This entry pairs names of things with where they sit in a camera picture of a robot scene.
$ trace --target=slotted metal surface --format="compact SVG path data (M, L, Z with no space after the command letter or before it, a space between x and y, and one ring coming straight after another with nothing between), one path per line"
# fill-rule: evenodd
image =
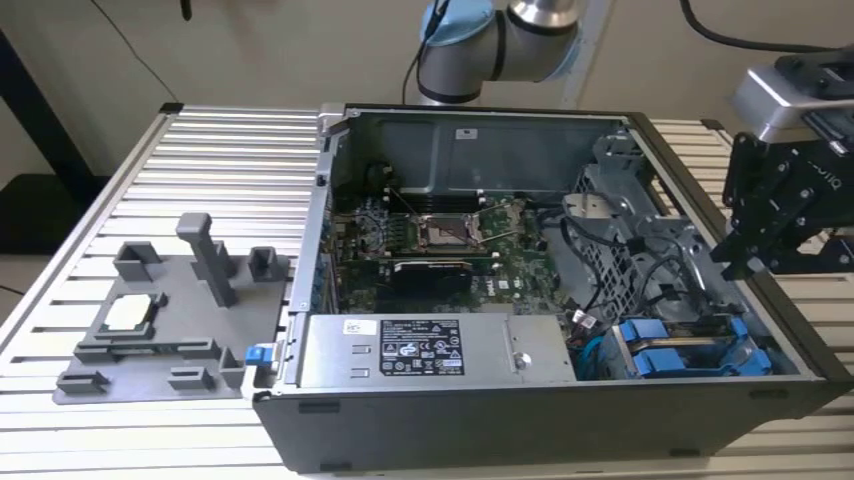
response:
M660 121L657 127L720 202L729 137L693 121ZM185 211L201 210L213 214L214 235L233 252L265 243L297 259L314 132L315 112L187 107L158 119L102 203L0 327L0 473L26 480L298 477L281 466L243 400L58 406L51 392L110 289L111 256L123 241L147 239L166 253L186 252L173 228ZM819 246L821 239L811 248ZM781 284L854 369L849 277L792 276ZM572 428L568 434L576 434ZM570 476L854 478L854 396L803 420L764 425L712 459L394 472L384 478Z

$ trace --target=label sticker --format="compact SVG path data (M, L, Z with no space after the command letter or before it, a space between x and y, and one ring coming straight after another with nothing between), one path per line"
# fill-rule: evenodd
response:
M478 129L477 128L458 128L457 129L457 139L458 140L477 140L478 139Z
M345 320L345 335L377 335L377 320Z
M382 320L381 324L384 375L466 374L460 320Z

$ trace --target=white sticker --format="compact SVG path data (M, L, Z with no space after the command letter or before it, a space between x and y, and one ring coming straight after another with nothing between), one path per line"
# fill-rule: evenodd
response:
M377 335L377 320L345 320L345 335Z
M578 323L586 329L592 329L597 324L597 318L593 315L586 314L581 310L576 310L573 315L573 322Z
M458 140L477 140L478 139L478 129L477 128L458 128L457 129L457 139Z

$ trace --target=blue plastic clip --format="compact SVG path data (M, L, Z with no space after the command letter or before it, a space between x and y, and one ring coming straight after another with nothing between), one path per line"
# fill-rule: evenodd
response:
M273 348L255 345L246 349L246 364L258 367L273 365Z

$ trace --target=metal stand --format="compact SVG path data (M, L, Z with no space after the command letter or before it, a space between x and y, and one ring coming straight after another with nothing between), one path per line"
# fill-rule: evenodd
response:
M105 180L78 151L39 86L0 31L0 92L57 175L19 175L0 191L0 253L51 254Z

